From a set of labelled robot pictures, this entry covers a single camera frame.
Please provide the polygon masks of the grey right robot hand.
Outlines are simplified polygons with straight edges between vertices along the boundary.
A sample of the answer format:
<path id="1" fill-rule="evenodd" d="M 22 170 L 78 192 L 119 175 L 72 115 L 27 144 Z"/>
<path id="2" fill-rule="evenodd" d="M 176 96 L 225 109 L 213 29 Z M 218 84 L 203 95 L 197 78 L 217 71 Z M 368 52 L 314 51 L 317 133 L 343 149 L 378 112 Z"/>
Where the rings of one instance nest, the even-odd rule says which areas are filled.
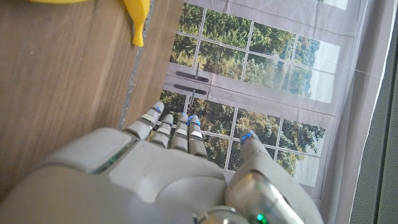
<path id="1" fill-rule="evenodd" d="M 156 102 L 122 131 L 99 128 L 43 159 L 1 202 L 2 223 L 321 223 L 308 193 L 250 129 L 227 179 L 200 120 Z"/>

